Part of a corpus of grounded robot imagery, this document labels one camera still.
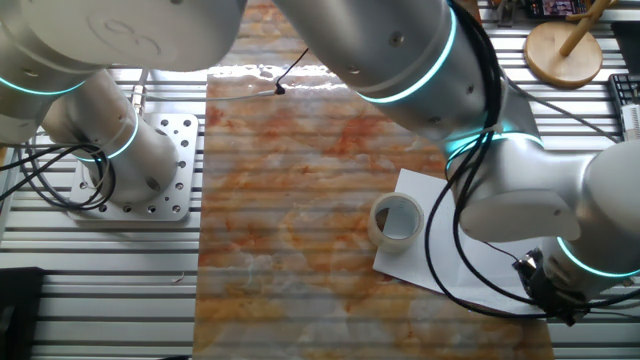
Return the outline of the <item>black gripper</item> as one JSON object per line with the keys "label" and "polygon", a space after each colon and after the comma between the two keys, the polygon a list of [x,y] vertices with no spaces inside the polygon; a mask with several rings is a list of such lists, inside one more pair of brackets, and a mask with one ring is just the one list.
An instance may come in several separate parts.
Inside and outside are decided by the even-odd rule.
{"label": "black gripper", "polygon": [[573,326],[591,312],[591,306],[588,303],[569,303],[544,271],[538,269],[542,258],[541,250],[534,248],[517,258],[512,267],[519,274],[533,274],[529,282],[529,295],[540,309],[549,315],[563,315],[563,322]]}

